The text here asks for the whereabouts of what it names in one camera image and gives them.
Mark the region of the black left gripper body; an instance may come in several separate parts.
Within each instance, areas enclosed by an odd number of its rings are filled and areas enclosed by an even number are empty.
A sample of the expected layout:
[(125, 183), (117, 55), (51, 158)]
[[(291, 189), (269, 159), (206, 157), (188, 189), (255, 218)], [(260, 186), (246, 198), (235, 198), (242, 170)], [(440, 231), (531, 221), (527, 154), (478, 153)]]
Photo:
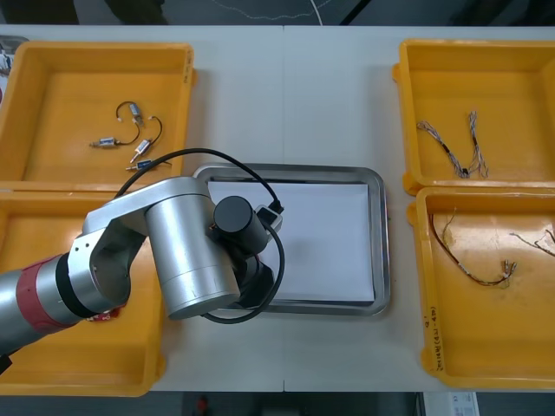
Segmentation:
[(274, 283), (272, 270), (258, 256), (240, 261), (234, 269), (234, 275), (240, 291), (236, 304), (241, 309), (258, 307)]

